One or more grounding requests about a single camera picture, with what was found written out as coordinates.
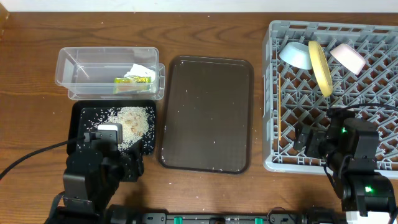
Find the white tissue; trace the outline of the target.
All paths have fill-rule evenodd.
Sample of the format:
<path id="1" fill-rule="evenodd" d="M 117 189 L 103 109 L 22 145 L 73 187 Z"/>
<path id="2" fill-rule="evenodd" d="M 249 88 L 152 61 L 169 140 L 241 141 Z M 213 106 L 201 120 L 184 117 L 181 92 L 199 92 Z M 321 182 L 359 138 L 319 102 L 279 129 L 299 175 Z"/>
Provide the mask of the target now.
<path id="1" fill-rule="evenodd" d="M 153 82 L 155 80 L 155 71 L 151 70 L 143 65 L 134 64 L 130 71 L 128 71 L 124 77 L 144 77 L 150 78 L 150 81 Z"/>

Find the green snack wrapper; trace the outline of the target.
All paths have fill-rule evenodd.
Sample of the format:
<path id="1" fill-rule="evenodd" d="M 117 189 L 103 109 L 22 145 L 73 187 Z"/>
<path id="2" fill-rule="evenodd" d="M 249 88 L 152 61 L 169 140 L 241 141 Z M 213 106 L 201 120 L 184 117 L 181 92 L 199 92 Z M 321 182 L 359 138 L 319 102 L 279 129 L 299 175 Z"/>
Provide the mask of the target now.
<path id="1" fill-rule="evenodd" d="M 114 93 L 127 93 L 130 91 L 146 91 L 150 89 L 151 77 L 123 77 L 115 78 Z"/>

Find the pink bowl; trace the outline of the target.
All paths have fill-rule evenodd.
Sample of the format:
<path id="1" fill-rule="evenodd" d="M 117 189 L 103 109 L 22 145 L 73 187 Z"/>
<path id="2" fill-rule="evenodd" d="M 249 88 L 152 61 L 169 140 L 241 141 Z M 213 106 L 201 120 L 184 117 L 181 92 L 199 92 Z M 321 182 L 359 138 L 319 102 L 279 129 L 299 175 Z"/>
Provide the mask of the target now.
<path id="1" fill-rule="evenodd" d="M 364 57 L 348 44 L 340 44 L 330 53 L 342 66 L 355 75 L 359 75 L 366 64 Z"/>

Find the light blue bowl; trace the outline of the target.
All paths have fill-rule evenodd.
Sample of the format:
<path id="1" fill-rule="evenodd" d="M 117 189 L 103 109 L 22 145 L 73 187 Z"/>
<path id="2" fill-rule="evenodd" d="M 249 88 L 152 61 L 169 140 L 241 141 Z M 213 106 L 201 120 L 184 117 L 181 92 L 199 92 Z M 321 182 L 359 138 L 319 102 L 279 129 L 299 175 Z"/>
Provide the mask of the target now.
<path id="1" fill-rule="evenodd" d="M 280 51 L 279 57 L 285 63 L 304 70 L 311 70 L 309 48 L 299 42 L 289 42 Z"/>

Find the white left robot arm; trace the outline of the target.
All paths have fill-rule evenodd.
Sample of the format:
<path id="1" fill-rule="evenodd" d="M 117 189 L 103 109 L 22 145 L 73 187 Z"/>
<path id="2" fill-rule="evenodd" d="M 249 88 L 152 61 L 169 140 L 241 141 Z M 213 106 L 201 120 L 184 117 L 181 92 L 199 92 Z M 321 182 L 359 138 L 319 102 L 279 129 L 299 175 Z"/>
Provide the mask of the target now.
<path id="1" fill-rule="evenodd" d="M 142 214 L 109 205 L 121 182 L 135 182 L 144 173 L 141 142 L 120 152 L 112 143 L 76 150 L 67 158 L 64 191 L 56 196 L 46 223 L 142 223 Z"/>

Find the wooden chopstick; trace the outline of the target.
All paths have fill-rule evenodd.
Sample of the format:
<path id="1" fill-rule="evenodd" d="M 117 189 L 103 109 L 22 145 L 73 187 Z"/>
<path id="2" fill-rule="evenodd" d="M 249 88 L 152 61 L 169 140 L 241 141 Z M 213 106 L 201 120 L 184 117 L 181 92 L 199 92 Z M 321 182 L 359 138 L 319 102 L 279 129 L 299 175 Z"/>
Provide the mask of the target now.
<path id="1" fill-rule="evenodd" d="M 282 130 L 281 130 L 281 97 L 282 97 L 282 93 L 281 93 L 281 74 L 279 74 L 278 77 L 278 141 L 281 140 L 282 138 Z"/>

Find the white rice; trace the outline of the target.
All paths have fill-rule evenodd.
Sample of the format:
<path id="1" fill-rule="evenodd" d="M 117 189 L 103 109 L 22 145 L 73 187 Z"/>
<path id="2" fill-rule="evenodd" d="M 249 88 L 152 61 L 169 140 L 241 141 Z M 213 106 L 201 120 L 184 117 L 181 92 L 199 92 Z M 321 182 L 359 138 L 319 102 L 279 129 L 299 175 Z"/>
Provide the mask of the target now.
<path id="1" fill-rule="evenodd" d="M 128 106 L 108 108 L 84 108 L 81 110 L 78 134 L 95 131 L 101 124 L 122 125 L 123 141 L 118 150 L 127 154 L 135 143 L 141 143 L 143 155 L 152 154 L 155 148 L 155 108 Z"/>

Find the yellow round plate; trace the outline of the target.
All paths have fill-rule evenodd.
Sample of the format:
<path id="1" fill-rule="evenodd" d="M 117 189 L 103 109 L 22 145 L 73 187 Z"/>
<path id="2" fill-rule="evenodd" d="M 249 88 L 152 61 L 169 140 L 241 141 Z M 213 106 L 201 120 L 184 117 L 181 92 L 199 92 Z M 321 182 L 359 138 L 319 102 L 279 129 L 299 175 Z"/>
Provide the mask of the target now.
<path id="1" fill-rule="evenodd" d="M 308 42 L 308 51 L 319 89 L 324 97 L 329 97 L 333 92 L 333 82 L 325 53 L 314 40 Z"/>

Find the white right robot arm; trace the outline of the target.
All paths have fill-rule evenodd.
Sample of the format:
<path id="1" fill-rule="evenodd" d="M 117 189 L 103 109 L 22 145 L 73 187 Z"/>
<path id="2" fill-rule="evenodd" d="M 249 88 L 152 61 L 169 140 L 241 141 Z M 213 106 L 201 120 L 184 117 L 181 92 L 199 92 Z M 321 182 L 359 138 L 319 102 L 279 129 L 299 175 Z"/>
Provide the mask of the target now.
<path id="1" fill-rule="evenodd" d="M 295 125 L 294 149 L 325 161 L 323 170 L 343 211 L 358 212 L 361 217 L 384 213 L 388 222 L 394 223 L 397 204 L 393 185 L 376 171 L 376 126 L 344 108 L 331 108 L 327 115 L 330 125 L 326 129 Z"/>

